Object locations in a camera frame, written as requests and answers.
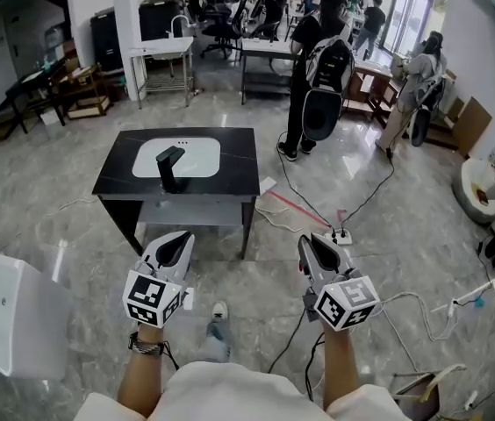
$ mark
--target sneaker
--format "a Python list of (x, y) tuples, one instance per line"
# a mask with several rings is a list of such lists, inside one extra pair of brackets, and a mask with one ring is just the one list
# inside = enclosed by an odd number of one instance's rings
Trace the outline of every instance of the sneaker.
[(294, 162), (297, 159), (297, 157), (298, 157), (298, 153), (296, 151), (287, 152), (284, 149), (284, 142), (279, 142), (278, 145), (276, 146), (276, 150), (280, 154), (283, 154), (284, 157), (286, 157), (286, 160), (289, 161), (289, 162)]
[(226, 321), (228, 319), (228, 306), (223, 301), (217, 301), (212, 307), (212, 321)]

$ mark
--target white cable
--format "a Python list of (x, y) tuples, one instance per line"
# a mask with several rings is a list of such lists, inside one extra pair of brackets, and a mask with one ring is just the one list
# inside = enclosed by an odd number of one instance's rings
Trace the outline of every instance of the white cable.
[(458, 324), (458, 310), (455, 310), (456, 321), (452, 325), (450, 325), (450, 321), (451, 321), (452, 317), (448, 317), (447, 318), (447, 324), (446, 324), (444, 330), (442, 331), (442, 333), (438, 336), (433, 335), (433, 330), (431, 329), (431, 324), (429, 323), (427, 305), (421, 296), (419, 296), (417, 293), (413, 293), (411, 291), (404, 291), (404, 292), (398, 293), (397, 295), (394, 295), (394, 296), (386, 299), (385, 301), (382, 301), (380, 304), (380, 307), (381, 307), (380, 311), (378, 311), (377, 313), (370, 314), (370, 316), (371, 317), (377, 317), (378, 315), (380, 315), (384, 311), (384, 305), (386, 303), (389, 303), (390, 301), (393, 301), (395, 299), (398, 299), (398, 298), (404, 297), (404, 296), (413, 296), (413, 297), (417, 298), (418, 301), (420, 302), (421, 315), (423, 317), (423, 324), (425, 325), (425, 329), (427, 330), (427, 335), (431, 341), (446, 340), (450, 337), (450, 334), (452, 333), (452, 331), (454, 330), (454, 328)]
[(287, 226), (287, 225), (280, 225), (278, 223), (275, 223), (273, 222), (264, 212), (267, 212), (269, 214), (273, 214), (273, 215), (276, 215), (276, 214), (280, 214), (280, 213), (283, 213), (285, 211), (287, 211), (289, 208), (288, 207), (285, 207), (281, 210), (267, 210), (267, 209), (262, 209), (262, 208), (259, 208), (257, 206), (255, 206), (255, 210), (263, 215), (265, 217), (265, 219), (270, 222), (273, 226), (275, 226), (275, 228), (285, 228), (285, 229), (288, 229), (290, 232), (298, 232), (298, 231), (302, 231), (302, 228), (298, 228), (298, 229), (294, 229), (294, 228), (291, 228), (290, 226)]
[(418, 373), (419, 369), (417, 368), (417, 365), (415, 364), (415, 360), (413, 359), (412, 354), (409, 352), (409, 349), (407, 349), (407, 346), (405, 345), (404, 340), (402, 340), (401, 336), (399, 335), (398, 329), (396, 329), (396, 326), (391, 322), (390, 317), (388, 317), (388, 312), (386, 312), (386, 310), (384, 310), (384, 307), (381, 310), (381, 312), (384, 313), (384, 316), (388, 320), (388, 323), (390, 323), (391, 328), (396, 333), (396, 337), (398, 337), (400, 345), (404, 348), (404, 351), (407, 354), (409, 361), (412, 363), (413, 369), (415, 370), (416, 373)]
[(326, 376), (326, 371), (321, 374), (318, 383), (312, 388), (312, 391), (316, 391), (316, 388), (324, 381), (324, 377)]
[(52, 213), (52, 214), (46, 214), (45, 217), (53, 217), (55, 216), (57, 213), (61, 212), (61, 211), (64, 211), (67, 207), (71, 206), (72, 204), (76, 204), (76, 203), (86, 203), (86, 204), (92, 204), (92, 203), (96, 203), (97, 200), (92, 200), (92, 201), (88, 201), (88, 200), (84, 200), (84, 199), (77, 199), (77, 200), (74, 200), (74, 201), (71, 201), (70, 203), (66, 203), (66, 204), (63, 204), (61, 207), (59, 207), (57, 209), (57, 211), (55, 213)]

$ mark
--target hand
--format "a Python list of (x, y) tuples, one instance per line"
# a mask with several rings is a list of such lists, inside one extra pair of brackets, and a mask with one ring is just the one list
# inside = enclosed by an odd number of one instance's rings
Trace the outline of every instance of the hand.
[(138, 339), (145, 343), (161, 343), (163, 341), (163, 329), (143, 323), (139, 327)]

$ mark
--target person's arm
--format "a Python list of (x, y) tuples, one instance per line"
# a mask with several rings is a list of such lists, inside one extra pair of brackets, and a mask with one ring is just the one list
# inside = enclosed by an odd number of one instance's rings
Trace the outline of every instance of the person's arm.
[(323, 408), (327, 410), (333, 401), (355, 391), (360, 384), (349, 330), (336, 332), (326, 323), (322, 324), (326, 342)]
[(303, 45), (300, 42), (297, 42), (296, 40), (293, 40), (291, 42), (291, 52), (292, 54), (299, 54), (300, 50), (302, 50)]
[(306, 17), (304, 17), (302, 20), (300, 20), (300, 23), (297, 25), (297, 27), (294, 29), (294, 32), (292, 33), (291, 52), (293, 54), (299, 54), (302, 48), (304, 48), (304, 39), (307, 39), (308, 36), (308, 32), (306, 29), (307, 22), (308, 20), (306, 19)]
[[(163, 330), (140, 325), (138, 339), (161, 343)], [(132, 353), (125, 377), (118, 389), (117, 401), (143, 417), (149, 417), (161, 396), (161, 356)]]
[(417, 58), (413, 58), (407, 64), (404, 64), (404, 72), (409, 75), (422, 74), (425, 63), (425, 55), (420, 54)]

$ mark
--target white sink basin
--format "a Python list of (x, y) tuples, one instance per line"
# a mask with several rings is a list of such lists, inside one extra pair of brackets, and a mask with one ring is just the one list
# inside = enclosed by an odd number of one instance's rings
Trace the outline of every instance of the white sink basin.
[(218, 173), (220, 168), (220, 143), (210, 137), (167, 137), (152, 139), (140, 147), (133, 165), (133, 175), (137, 178), (159, 178), (160, 171), (156, 156), (170, 146), (185, 150), (184, 155), (174, 165), (175, 177), (208, 178)]
[(67, 290), (26, 262), (0, 255), (0, 372), (61, 379), (69, 310)]

